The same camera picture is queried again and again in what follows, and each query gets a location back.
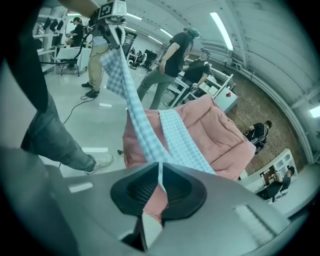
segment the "white sneaker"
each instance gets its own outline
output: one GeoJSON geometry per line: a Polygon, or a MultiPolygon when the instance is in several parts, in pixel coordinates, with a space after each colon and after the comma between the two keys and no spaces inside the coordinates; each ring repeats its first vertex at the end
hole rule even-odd
{"type": "Polygon", "coordinates": [[[86,171],[86,174],[88,174],[88,175],[93,174],[100,167],[106,167],[106,166],[110,165],[114,160],[114,156],[112,154],[107,153],[106,156],[95,158],[94,160],[95,160],[95,165],[94,165],[93,170],[86,171]]]}

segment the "pink fabric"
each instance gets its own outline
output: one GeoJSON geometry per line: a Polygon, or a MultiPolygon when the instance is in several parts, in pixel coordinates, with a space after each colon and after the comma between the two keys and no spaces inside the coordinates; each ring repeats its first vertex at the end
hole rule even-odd
{"type": "MultiPolygon", "coordinates": [[[[210,95],[176,107],[193,141],[218,176],[236,180],[255,155],[256,147],[238,130],[234,122],[214,103],[210,95]]],[[[168,150],[157,110],[145,114],[162,145],[168,150]]],[[[127,168],[146,163],[130,116],[123,135],[127,168]]]]}

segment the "checkered fabric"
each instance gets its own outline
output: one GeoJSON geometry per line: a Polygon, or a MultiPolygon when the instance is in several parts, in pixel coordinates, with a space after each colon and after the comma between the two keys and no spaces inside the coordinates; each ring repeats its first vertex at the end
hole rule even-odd
{"type": "Polygon", "coordinates": [[[180,166],[216,174],[202,155],[174,109],[159,110],[161,126],[169,151],[180,166]]]}
{"type": "MultiPolygon", "coordinates": [[[[126,100],[135,134],[147,162],[178,164],[214,174],[214,171],[212,171],[212,168],[190,137],[180,116],[174,110],[160,112],[162,116],[161,124],[171,155],[163,147],[152,129],[139,100],[121,47],[104,54],[100,61],[109,75],[107,89],[126,100]]],[[[162,164],[159,166],[159,183],[162,184],[162,164]]]]}

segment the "black t-shirt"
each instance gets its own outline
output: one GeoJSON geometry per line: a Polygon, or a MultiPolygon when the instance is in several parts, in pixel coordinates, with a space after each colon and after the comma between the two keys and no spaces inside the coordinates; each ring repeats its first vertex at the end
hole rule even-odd
{"type": "Polygon", "coordinates": [[[199,82],[204,73],[209,75],[210,72],[210,66],[209,64],[205,64],[205,62],[205,60],[200,59],[192,62],[183,77],[193,83],[199,82]]]}
{"type": "Polygon", "coordinates": [[[268,187],[267,187],[267,195],[269,198],[273,198],[279,191],[284,191],[286,190],[291,183],[291,178],[289,177],[283,177],[282,182],[272,182],[268,187]]]}
{"type": "Polygon", "coordinates": [[[190,35],[181,32],[171,38],[169,46],[173,43],[177,43],[180,48],[166,61],[164,73],[170,77],[176,78],[184,65],[184,54],[188,47],[193,45],[193,40],[190,35]]]}
{"type": "Polygon", "coordinates": [[[83,30],[84,26],[82,24],[78,24],[76,25],[73,33],[77,34],[75,36],[72,37],[72,40],[73,40],[73,44],[75,46],[80,46],[81,45],[81,42],[82,42],[82,39],[83,39],[83,36],[84,36],[84,30],[83,30]]]}
{"type": "Polygon", "coordinates": [[[266,129],[266,137],[268,136],[269,129],[263,123],[261,122],[255,123],[253,127],[254,127],[254,130],[250,131],[246,136],[248,139],[252,140],[265,135],[265,129],[266,129]]]}
{"type": "Polygon", "coordinates": [[[12,3],[12,6],[6,7],[7,10],[14,10],[21,22],[16,23],[8,33],[4,32],[5,35],[10,35],[10,43],[6,44],[6,51],[3,52],[18,85],[33,106],[41,112],[47,109],[48,91],[32,32],[43,2],[21,1],[19,8],[14,2],[7,2],[8,5],[12,3]]]}

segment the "gray floor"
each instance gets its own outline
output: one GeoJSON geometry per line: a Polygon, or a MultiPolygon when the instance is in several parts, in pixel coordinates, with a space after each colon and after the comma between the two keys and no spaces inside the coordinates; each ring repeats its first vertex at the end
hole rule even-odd
{"type": "Polygon", "coordinates": [[[256,84],[232,69],[216,62],[212,62],[212,67],[234,75],[234,92],[238,96],[238,102],[227,116],[240,131],[244,133],[250,125],[266,120],[273,123],[265,148],[253,157],[246,172],[250,175],[258,171],[286,148],[290,149],[297,171],[300,172],[307,164],[304,151],[290,121],[277,104],[256,84]]]}
{"type": "MultiPolygon", "coordinates": [[[[145,77],[146,70],[138,68],[137,70],[129,69],[138,88],[140,82],[145,77]]],[[[88,81],[88,72],[83,72],[78,77],[76,74],[64,74],[60,76],[54,72],[45,75],[47,87],[51,93],[60,119],[64,122],[69,116],[72,108],[83,102],[80,99],[88,88],[82,88],[81,84],[88,81]]],[[[100,94],[92,102],[84,103],[77,106],[71,117],[65,124],[66,129],[78,142],[85,152],[94,157],[103,156],[108,151],[113,154],[114,162],[107,168],[98,170],[98,173],[112,172],[125,168],[123,155],[118,155],[117,150],[123,148],[123,134],[127,122],[126,108],[127,104],[124,99],[115,93],[106,89],[108,75],[105,73],[102,78],[100,94]]],[[[152,86],[145,95],[142,105],[149,108],[155,95],[156,86],[152,86]]],[[[173,98],[170,92],[162,98],[163,102],[169,102],[173,98]]],[[[163,103],[160,109],[166,109],[163,103]]],[[[42,157],[45,163],[58,166],[58,162],[53,162],[42,157]]],[[[74,170],[67,166],[61,166],[61,173],[64,177],[85,175],[83,171],[74,170]]]]}

